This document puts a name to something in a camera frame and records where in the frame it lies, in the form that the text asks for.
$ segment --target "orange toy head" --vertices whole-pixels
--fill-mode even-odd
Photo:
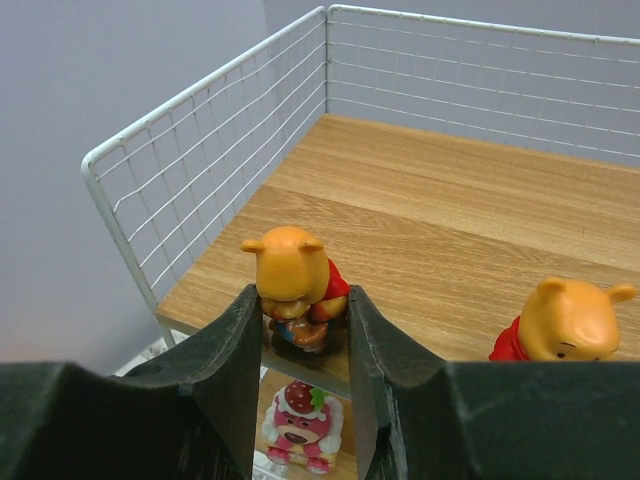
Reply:
[[[518,339],[534,361],[613,360],[620,344],[614,304],[636,293],[627,283],[604,291],[581,280],[546,278],[524,305]]]
[[[298,318],[322,300],[329,283],[323,243],[298,227],[283,226],[242,242],[256,254],[256,287],[263,302],[277,304],[279,316]]]

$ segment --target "wood grain surface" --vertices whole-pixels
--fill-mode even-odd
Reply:
[[[262,423],[264,422],[267,409],[271,405],[273,396],[280,388],[284,387],[294,379],[280,372],[269,370],[260,385],[260,395],[258,397],[258,422],[256,425],[256,450],[266,454],[264,439],[262,438]],[[353,414],[351,412],[351,402],[344,398],[337,397],[344,407],[344,425],[342,427],[342,446],[336,455],[336,467],[330,474],[320,476],[307,472],[300,465],[291,464],[287,468],[285,478],[289,480],[306,480],[317,478],[339,478],[356,479],[357,464],[355,455],[355,436],[353,430]]]
[[[486,360],[545,276],[640,287],[639,190],[638,170],[325,116],[158,313],[186,332],[203,327],[254,281],[242,240],[293,224],[322,239],[344,278],[419,343],[448,360]],[[638,360],[640,299],[617,311],[620,358]],[[310,369],[266,347],[265,358],[341,392],[349,377],[338,345]]]

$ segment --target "strawberry hat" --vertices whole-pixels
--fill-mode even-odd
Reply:
[[[278,392],[278,410],[307,420],[319,419],[324,422],[323,412],[327,393],[299,380],[291,382]]]

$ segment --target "green leaf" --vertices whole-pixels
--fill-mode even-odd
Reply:
[[[311,405],[316,410],[322,410],[324,406],[324,399],[327,396],[327,392],[324,390],[320,390],[319,388],[312,388],[310,390],[311,393]]]

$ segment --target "red shirt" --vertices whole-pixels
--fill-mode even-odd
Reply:
[[[335,264],[329,259],[329,284],[321,301],[349,295],[349,284],[340,276]]]
[[[530,360],[518,340],[519,327],[520,316],[518,315],[511,326],[498,336],[489,360],[492,362],[528,362]]]

